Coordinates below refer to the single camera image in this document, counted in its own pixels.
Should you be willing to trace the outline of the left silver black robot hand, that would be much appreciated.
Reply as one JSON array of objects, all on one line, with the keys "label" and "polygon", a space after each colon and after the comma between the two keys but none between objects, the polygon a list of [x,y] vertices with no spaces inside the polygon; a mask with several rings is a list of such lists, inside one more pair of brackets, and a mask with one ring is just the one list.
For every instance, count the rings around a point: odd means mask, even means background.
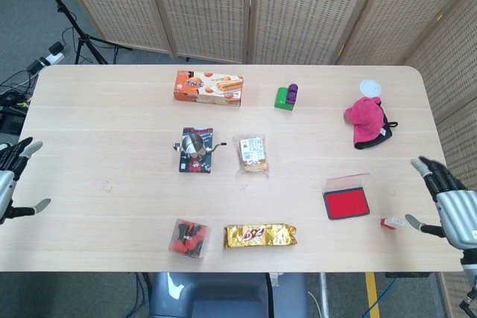
[{"label": "left silver black robot hand", "polygon": [[45,198],[35,206],[14,207],[13,192],[29,159],[42,148],[41,141],[33,142],[32,137],[21,140],[17,144],[1,143],[1,224],[7,219],[34,216],[51,203]]}]

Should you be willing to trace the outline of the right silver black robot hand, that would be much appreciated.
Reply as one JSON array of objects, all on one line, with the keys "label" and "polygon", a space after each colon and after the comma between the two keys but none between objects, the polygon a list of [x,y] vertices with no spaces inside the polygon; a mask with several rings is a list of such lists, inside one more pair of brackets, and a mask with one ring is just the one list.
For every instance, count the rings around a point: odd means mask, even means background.
[{"label": "right silver black robot hand", "polygon": [[407,222],[420,232],[445,238],[456,249],[476,248],[476,192],[468,189],[449,169],[435,160],[420,156],[411,160],[421,175],[440,218],[440,225],[420,222],[406,214]]}]

